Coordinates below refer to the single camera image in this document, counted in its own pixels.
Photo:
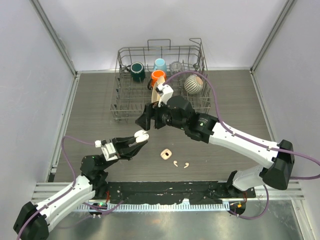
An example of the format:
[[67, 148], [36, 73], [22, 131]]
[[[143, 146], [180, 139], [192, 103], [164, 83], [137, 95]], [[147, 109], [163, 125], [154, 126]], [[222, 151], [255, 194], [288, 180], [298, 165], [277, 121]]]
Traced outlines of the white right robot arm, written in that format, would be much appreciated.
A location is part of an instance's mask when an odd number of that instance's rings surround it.
[[233, 132], [233, 128], [209, 114], [196, 112], [191, 103], [182, 96], [171, 97], [167, 103], [148, 103], [135, 123], [143, 130], [171, 126], [180, 130], [192, 140], [218, 145], [240, 153], [258, 166], [242, 171], [233, 171], [226, 183], [226, 193], [233, 198], [244, 191], [261, 185], [277, 190], [288, 188], [295, 163], [290, 153], [293, 145], [287, 140], [280, 143], [263, 140], [252, 135]]

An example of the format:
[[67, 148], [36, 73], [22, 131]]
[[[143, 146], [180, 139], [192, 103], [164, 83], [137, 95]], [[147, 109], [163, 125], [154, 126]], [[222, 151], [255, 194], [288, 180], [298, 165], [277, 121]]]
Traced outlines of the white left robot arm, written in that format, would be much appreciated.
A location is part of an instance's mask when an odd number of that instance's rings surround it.
[[119, 160], [131, 160], [148, 140], [147, 132], [139, 130], [133, 136], [93, 142], [102, 154], [85, 156], [81, 174], [74, 175], [68, 186], [37, 204], [29, 201], [23, 205], [13, 225], [17, 239], [46, 240], [50, 231], [75, 208], [93, 198], [102, 199], [108, 191], [105, 170]]

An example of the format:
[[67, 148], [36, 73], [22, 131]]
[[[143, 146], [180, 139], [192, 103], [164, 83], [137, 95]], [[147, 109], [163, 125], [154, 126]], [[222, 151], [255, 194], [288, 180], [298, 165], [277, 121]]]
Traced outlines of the pink earbud charging case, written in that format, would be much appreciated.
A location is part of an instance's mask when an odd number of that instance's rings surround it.
[[171, 150], [169, 150], [168, 148], [164, 149], [161, 153], [160, 153], [160, 157], [163, 160], [168, 160], [170, 157], [172, 156], [172, 152]]

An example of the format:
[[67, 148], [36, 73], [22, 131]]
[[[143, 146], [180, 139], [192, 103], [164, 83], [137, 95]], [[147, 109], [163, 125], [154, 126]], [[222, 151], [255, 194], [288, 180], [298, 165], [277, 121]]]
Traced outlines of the white earbud charging case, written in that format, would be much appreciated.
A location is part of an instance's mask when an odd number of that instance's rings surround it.
[[134, 137], [135, 137], [136, 143], [142, 143], [142, 142], [147, 141], [150, 136], [146, 130], [142, 129], [142, 130], [135, 132]]

